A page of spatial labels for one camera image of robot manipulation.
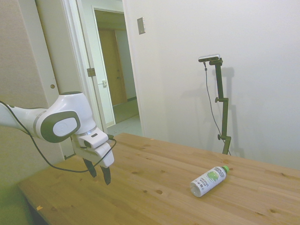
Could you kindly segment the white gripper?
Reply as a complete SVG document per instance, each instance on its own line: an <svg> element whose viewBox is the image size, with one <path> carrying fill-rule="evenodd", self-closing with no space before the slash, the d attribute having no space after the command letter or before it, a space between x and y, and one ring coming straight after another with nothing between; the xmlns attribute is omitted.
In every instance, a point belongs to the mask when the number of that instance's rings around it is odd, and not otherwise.
<svg viewBox="0 0 300 225"><path fill-rule="evenodd" d="M111 172L109 166L114 163L114 156L111 151L111 146L107 142L106 135L73 135L72 145L75 148L75 153L83 158L83 161L93 178L97 176L96 169L93 163L100 161L101 170L103 173L106 185L111 183Z"/></svg>

